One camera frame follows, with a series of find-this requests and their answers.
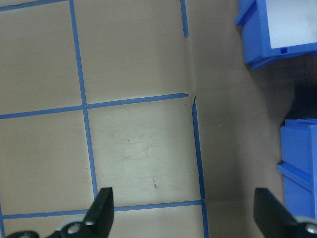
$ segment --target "grid square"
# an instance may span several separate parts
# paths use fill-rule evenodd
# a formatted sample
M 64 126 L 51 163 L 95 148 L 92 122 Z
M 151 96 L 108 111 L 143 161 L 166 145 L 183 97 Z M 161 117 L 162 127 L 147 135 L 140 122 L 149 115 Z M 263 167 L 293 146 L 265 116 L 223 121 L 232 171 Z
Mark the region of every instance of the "grid square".
M 116 212 L 109 238 L 123 237 L 202 238 L 201 206 Z
M 115 206 L 200 200 L 192 99 L 89 110 L 98 187 Z
M 75 0 L 88 104 L 189 93 L 179 0 Z
M 2 213 L 88 209 L 92 182 L 82 111 L 0 120 Z
M 68 2 L 0 12 L 0 114 L 81 105 Z

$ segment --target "blue storage bin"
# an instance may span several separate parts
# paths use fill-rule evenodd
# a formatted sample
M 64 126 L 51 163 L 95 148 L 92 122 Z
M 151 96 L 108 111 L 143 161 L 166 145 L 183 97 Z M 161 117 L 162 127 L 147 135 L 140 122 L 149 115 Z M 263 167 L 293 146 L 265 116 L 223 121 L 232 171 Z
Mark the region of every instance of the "blue storage bin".
M 317 54 L 316 0 L 238 0 L 244 61 L 271 62 Z
M 285 207 L 294 216 L 317 219 L 317 120 L 286 120 L 281 148 Z

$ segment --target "blue plastic bin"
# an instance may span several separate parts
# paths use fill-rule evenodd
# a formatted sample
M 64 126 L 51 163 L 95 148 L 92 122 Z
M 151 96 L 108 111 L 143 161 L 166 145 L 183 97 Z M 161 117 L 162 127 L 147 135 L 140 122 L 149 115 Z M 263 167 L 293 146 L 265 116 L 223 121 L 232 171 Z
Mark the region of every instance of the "blue plastic bin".
M 315 7 L 317 1 L 310 0 L 311 7 L 308 5 L 298 10 L 297 16 L 300 18 L 303 15 L 301 21 L 292 24 L 284 19 L 288 12 L 296 15 L 296 4 L 300 4 L 299 2 L 303 4 L 303 1 L 298 0 L 238 0 L 239 14 L 236 25 L 242 26 L 244 61 L 251 65 L 251 69 L 260 68 L 277 60 L 317 54 L 317 36 L 314 35 L 317 31 L 317 24 L 314 23 L 316 19 L 313 15 L 305 14 L 305 10 Z M 274 4 L 276 8 L 281 5 L 276 11 L 277 17 L 273 17 L 274 12 L 271 11 L 272 8 L 274 9 Z M 302 31 L 302 36 L 296 33 L 297 30 Z M 301 37 L 302 41 L 307 41 L 308 44 L 298 44 L 302 42 Z
M 286 120 L 281 148 L 285 207 L 294 216 L 317 219 L 317 120 Z

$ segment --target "blue painter's tape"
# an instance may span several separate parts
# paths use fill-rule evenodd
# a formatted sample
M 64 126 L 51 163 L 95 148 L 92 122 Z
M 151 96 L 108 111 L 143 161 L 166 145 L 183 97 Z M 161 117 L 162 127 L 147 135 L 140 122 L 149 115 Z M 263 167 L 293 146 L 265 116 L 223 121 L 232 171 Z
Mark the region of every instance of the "blue painter's tape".
M 75 52 L 76 52 L 76 61 L 77 61 L 77 70 L 78 70 L 81 101 L 83 104 L 84 122 L 85 122 L 86 139 L 87 139 L 89 164 L 90 164 L 90 174 L 91 174 L 94 198 L 96 198 L 98 195 L 96 170 L 95 170 L 93 146 L 92 146 L 92 142 L 91 142 L 89 117 L 88 117 L 88 111 L 87 111 L 87 101 L 86 101 L 85 84 L 84 84 L 84 75 L 83 75 L 83 68 L 82 68 L 82 62 L 81 62 L 81 56 L 80 56 L 80 47 L 79 47 L 78 32 L 77 32 L 75 6 L 74 6 L 73 0 L 69 0 L 69 8 L 70 8 L 71 23 L 72 23 L 72 28 L 73 28 L 73 37 L 74 37 L 74 45 L 75 45 Z
M 92 142 L 91 142 L 91 134 L 90 134 L 89 118 L 88 118 L 87 108 L 84 110 L 84 122 L 85 122 L 85 130 L 86 130 L 86 139 L 87 139 L 87 147 L 88 147 L 88 156 L 89 156 L 89 166 L 90 166 L 91 181 L 92 181 L 92 185 L 93 185 L 94 198 L 96 198 L 97 195 L 98 195 L 97 177 L 96 177 L 93 145 L 92 145 Z
M 193 114 L 193 126 L 194 126 L 194 138 L 195 138 L 195 147 L 196 147 L 197 167 L 198 167 L 198 172 L 199 172 L 200 197 L 202 200 L 202 215 L 203 215 L 204 235 L 205 235 L 205 238 L 209 238 L 208 217 L 207 217 L 207 209 L 206 209 L 206 204 L 205 204 L 206 194 L 205 194 L 204 172 L 203 172 L 202 155 L 201 155 L 201 151 L 200 151 L 196 98 L 194 99 L 194 104 L 192 107 L 192 114 Z
M 165 208 L 165 207 L 195 206 L 195 205 L 201 205 L 201 204 L 202 204 L 201 201 L 169 202 L 169 203 L 159 203 L 159 204 L 149 204 L 149 205 L 116 207 L 114 210 L 115 212 L 122 212 L 122 211 L 145 210 L 145 209 Z
M 189 37 L 189 31 L 188 31 L 188 21 L 187 21 L 187 11 L 186 11 L 185 0 L 180 0 L 180 7 L 182 10 L 184 36 L 185 36 L 185 38 L 187 38 L 187 37 Z
M 0 233 L 1 233 L 1 237 L 5 238 L 5 231 L 4 231 L 4 224 L 3 224 L 3 215 L 2 215 L 1 204 L 0 204 Z
M 205 201 L 202 201 L 202 215 L 203 215 L 203 227 L 204 227 L 204 237 L 209 238 L 208 230 L 208 216 Z
M 62 212 L 41 212 L 41 213 L 27 213 L 27 214 L 14 214 L 4 215 L 3 219 L 22 219 L 22 218 L 34 218 L 34 217 L 55 217 L 55 216 L 68 216 L 68 215 L 83 215 L 88 210 L 75 210 L 75 211 L 62 211 Z
M 82 100 L 82 104 L 85 106 L 87 105 L 87 103 L 86 103 L 84 75 L 83 75 L 83 68 L 81 63 L 77 23 L 76 23 L 76 15 L 75 15 L 75 6 L 74 6 L 73 0 L 69 0 L 69 8 L 70 8 L 71 24 L 73 28 L 73 37 L 74 37 L 74 45 L 75 45 L 75 52 L 76 52 L 77 71 L 78 71 L 78 78 L 79 78 L 81 100 Z
M 30 116 L 37 116 L 37 115 L 44 115 L 44 114 L 52 114 L 52 113 L 64 113 L 64 112 L 71 112 L 71 111 L 79 111 L 82 109 L 83 109 L 83 106 L 73 106 L 73 107 L 45 109 L 45 110 L 24 112 L 24 113 L 12 113 L 12 114 L 0 115 L 0 119 L 22 118 L 22 117 L 30 117 Z
M 32 6 L 40 6 L 40 5 L 45 5 L 45 4 L 55 3 L 55 2 L 60 2 L 60 1 L 67 1 L 67 0 L 40 0 L 40 1 L 22 3 L 19 5 L 2 6 L 2 7 L 0 7 L 0 12 L 1 11 L 10 11 L 10 10 L 15 10 L 15 9 L 20 9 L 20 8 L 26 8 L 26 7 L 32 7 Z
M 170 202 L 170 203 L 159 203 L 149 205 L 137 205 L 137 206 L 126 206 L 126 207 L 115 207 L 115 212 L 121 211 L 134 211 L 134 210 L 145 210 L 154 208 L 165 208 L 165 207 L 184 207 L 184 206 L 195 206 L 201 205 L 199 201 L 185 201 L 185 202 Z M 74 210 L 74 211 L 61 211 L 61 212 L 41 212 L 41 213 L 27 213 L 27 214 L 14 214 L 4 215 L 3 219 L 22 219 L 22 218 L 34 218 L 34 217 L 54 217 L 54 216 L 67 216 L 67 215 L 82 215 L 86 214 L 88 210 Z
M 192 107 L 192 114 L 193 114 L 193 126 L 194 126 L 194 138 L 195 138 L 195 147 L 196 147 L 197 167 L 198 167 L 198 172 L 199 172 L 200 196 L 201 196 L 202 200 L 205 200 L 206 199 L 205 183 L 204 183 L 202 154 L 201 154 L 201 151 L 200 151 L 196 99 L 194 100 L 194 104 L 193 104 L 193 107 Z
M 154 102 L 154 101 L 176 99 L 176 98 L 186 98 L 186 97 L 188 97 L 188 94 L 176 93 L 176 94 L 168 94 L 168 95 L 145 97 L 145 98 L 125 99 L 125 100 L 118 100 L 118 101 L 111 101 L 111 102 L 104 102 L 104 103 L 94 103 L 94 104 L 87 105 L 87 108 L 92 109 L 92 108 L 101 108 L 101 107 L 111 107 L 111 106 L 118 106 L 118 105 L 125 105 L 125 104 Z

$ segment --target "metal screw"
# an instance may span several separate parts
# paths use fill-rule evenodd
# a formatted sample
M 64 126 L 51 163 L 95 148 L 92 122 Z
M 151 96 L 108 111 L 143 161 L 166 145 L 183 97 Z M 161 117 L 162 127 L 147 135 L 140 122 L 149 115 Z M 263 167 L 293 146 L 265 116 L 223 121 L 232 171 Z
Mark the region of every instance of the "metal screw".
M 67 232 L 69 234 L 75 234 L 79 232 L 79 230 L 80 230 L 80 223 L 74 223 L 68 228 Z
M 85 224 L 86 224 L 87 226 L 91 226 L 91 225 L 93 225 L 94 223 L 91 222 L 91 221 L 86 221 Z
M 306 231 L 310 234 L 317 234 L 317 226 L 314 224 L 307 224 Z
M 24 232 L 19 236 L 19 238 L 30 238 L 32 235 L 29 232 Z

